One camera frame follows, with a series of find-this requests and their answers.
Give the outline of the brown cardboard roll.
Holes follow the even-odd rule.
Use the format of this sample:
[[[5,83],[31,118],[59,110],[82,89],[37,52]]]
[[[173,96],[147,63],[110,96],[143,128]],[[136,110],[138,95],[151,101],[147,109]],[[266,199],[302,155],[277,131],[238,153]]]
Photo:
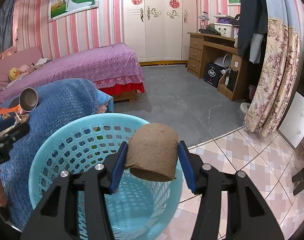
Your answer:
[[[149,123],[128,142],[125,168],[140,179],[167,182],[175,179],[178,134],[169,126]]]

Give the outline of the pink steel-lined mug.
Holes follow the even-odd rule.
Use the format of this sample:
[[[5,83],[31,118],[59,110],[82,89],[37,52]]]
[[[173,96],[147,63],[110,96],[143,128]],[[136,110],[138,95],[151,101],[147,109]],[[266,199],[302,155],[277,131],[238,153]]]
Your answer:
[[[39,96],[34,88],[25,88],[19,96],[19,105],[25,112],[31,112],[39,103]]]

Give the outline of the yellow duck plush toy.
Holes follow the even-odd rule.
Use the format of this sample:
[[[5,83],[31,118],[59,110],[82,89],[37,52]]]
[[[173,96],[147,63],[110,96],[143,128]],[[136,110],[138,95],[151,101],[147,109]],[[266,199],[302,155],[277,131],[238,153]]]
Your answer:
[[[20,71],[17,68],[12,68],[9,71],[9,74],[8,74],[9,81],[12,82],[12,81],[18,79],[19,76],[20,76]]]

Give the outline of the light blue plastic basket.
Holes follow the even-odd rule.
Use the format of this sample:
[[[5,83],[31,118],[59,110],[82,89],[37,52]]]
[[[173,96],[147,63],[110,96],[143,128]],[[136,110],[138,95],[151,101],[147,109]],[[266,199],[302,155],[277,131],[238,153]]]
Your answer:
[[[133,115],[107,113],[86,116],[58,129],[32,161],[28,179],[32,206],[37,206],[62,171],[82,173],[101,164],[146,123]],[[181,166],[170,182],[146,181],[125,170],[117,193],[105,198],[115,238],[157,239],[177,210],[182,182]]]

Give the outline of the grey window curtain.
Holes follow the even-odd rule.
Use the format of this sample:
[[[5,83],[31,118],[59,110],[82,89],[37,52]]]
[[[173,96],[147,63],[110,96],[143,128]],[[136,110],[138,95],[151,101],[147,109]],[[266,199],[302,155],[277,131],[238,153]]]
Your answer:
[[[13,45],[13,14],[15,0],[5,0],[0,8],[0,53]]]

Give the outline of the purple dotted bed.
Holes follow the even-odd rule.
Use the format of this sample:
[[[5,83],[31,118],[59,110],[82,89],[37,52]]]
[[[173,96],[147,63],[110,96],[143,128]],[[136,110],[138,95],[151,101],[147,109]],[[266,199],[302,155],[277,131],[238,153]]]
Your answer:
[[[14,84],[9,83],[12,68],[34,67],[42,55],[38,47],[16,52],[0,60],[0,105],[17,96],[26,87],[39,87],[62,79],[81,78],[93,82],[98,89],[116,85],[134,85],[144,91],[143,70],[135,52],[124,43],[88,49],[43,64]]]

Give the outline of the black shopping bag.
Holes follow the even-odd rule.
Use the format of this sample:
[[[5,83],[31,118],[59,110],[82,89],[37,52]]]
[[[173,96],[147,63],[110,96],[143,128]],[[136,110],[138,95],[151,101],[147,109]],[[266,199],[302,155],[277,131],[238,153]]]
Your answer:
[[[224,68],[215,63],[208,63],[205,66],[204,81],[217,88],[220,78],[222,77],[221,71]]]

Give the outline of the floral curtain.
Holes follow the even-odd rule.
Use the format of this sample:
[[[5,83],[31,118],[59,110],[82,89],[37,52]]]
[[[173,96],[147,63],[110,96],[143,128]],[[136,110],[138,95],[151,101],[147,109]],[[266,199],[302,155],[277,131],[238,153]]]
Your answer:
[[[265,57],[258,86],[244,118],[253,132],[266,137],[281,122],[296,81],[301,37],[295,28],[268,18]]]

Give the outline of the framed wedding photo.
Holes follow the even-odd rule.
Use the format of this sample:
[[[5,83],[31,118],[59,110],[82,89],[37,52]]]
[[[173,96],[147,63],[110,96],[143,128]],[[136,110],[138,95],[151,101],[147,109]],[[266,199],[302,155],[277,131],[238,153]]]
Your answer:
[[[48,0],[48,22],[98,6],[99,0]]]

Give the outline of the white storage box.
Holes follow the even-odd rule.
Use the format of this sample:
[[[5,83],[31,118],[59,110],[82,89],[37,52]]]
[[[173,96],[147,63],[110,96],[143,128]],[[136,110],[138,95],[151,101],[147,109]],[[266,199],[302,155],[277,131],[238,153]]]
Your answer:
[[[234,38],[234,26],[232,24],[214,23],[213,26],[221,36]]]

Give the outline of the dark hanging jacket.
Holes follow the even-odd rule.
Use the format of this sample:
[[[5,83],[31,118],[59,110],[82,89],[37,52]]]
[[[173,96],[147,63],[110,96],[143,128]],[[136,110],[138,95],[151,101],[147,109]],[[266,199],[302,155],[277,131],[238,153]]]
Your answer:
[[[244,55],[253,34],[265,34],[268,29],[266,0],[241,0],[238,54]]]

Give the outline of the white wardrobe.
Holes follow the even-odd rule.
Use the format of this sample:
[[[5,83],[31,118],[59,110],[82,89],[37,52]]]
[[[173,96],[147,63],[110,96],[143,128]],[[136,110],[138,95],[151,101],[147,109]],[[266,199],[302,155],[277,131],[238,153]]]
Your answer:
[[[187,61],[196,0],[123,0],[124,42],[140,62]]]

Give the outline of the desk lamp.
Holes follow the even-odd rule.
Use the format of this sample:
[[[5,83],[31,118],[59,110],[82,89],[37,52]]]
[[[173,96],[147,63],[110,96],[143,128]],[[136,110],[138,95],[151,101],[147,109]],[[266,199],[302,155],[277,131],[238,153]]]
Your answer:
[[[200,19],[200,29],[205,29],[206,23],[209,21],[208,13],[203,11],[199,16]]]

